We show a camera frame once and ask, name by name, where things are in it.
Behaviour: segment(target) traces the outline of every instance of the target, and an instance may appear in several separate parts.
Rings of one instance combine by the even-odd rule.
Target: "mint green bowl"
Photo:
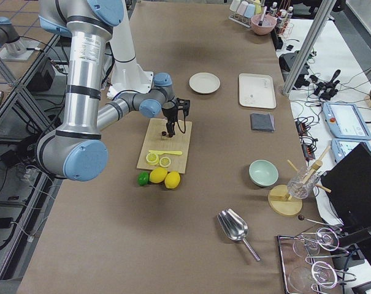
[[[249,166],[249,176],[252,182],[260,187],[268,187],[278,180],[278,170],[267,160],[256,160]]]

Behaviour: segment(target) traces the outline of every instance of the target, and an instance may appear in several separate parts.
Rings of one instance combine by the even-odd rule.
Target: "white table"
[[[312,24],[312,20],[291,20],[294,25],[290,36],[284,43],[281,50],[277,51],[277,55],[283,53],[288,53],[286,50],[287,45],[293,45],[294,48],[291,52],[299,50],[301,45],[308,33],[308,30]],[[341,70],[338,80],[341,83],[347,83],[347,87],[356,87],[364,83],[363,85],[356,88],[358,91],[353,89],[346,89],[345,87],[337,86],[337,89],[341,89],[332,99],[331,102],[356,102],[358,107],[368,107],[365,98],[368,96],[364,93],[369,93],[371,89],[371,84],[368,81],[366,75],[362,72],[362,69],[358,62],[355,60],[352,52],[350,51],[348,45],[344,41],[343,37],[340,35],[338,29],[332,21],[327,21],[325,28],[320,34],[318,40],[316,41],[313,49],[316,51],[316,57],[308,62],[310,65],[310,74],[315,74],[318,78],[322,80],[330,80],[337,69]],[[299,116],[307,117],[316,115],[305,106],[304,101],[312,93],[312,86],[308,89],[307,87],[302,87],[300,90],[292,90],[289,95],[289,99],[292,102],[292,112],[294,118]],[[313,108],[316,113],[321,111],[321,107]],[[371,111],[360,108],[362,117],[365,121],[371,121]],[[320,122],[310,129],[310,134],[313,138],[317,138],[317,150],[315,151],[315,157],[318,158],[323,150],[330,144],[331,139],[333,139],[329,128],[324,121],[324,116],[320,114]],[[371,124],[367,125],[369,131],[371,132]],[[323,159],[323,166],[320,171],[331,170],[335,166],[334,155],[330,151]],[[324,191],[320,190],[319,195],[316,198],[318,202],[319,213],[323,219],[328,221],[330,224],[337,224],[339,221],[334,217],[331,212],[329,200]],[[351,287],[355,285],[360,285],[365,282],[371,281],[371,267],[367,261],[364,264],[354,266],[350,268],[350,272],[357,275],[357,280],[355,282],[350,282],[346,286],[346,293],[352,293]]]

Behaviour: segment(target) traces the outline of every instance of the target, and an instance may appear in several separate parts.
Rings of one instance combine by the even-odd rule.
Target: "black screen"
[[[371,151],[360,143],[331,171],[321,177],[344,231],[353,233],[371,226]],[[371,265],[371,239],[358,243]]]

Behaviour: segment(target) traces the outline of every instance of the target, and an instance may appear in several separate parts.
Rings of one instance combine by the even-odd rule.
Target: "yellow knife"
[[[162,155],[162,154],[183,155],[183,151],[148,150],[148,152],[154,153],[156,155]]]

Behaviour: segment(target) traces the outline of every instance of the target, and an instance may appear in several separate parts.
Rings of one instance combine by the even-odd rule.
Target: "bowl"
[[[249,176],[256,185],[268,187],[277,182],[278,170],[267,160],[256,160],[249,166]]]
[[[251,28],[256,35],[263,36],[271,32],[277,25],[277,19],[271,15],[265,15],[263,25],[259,25],[261,14],[256,14],[251,17]]]

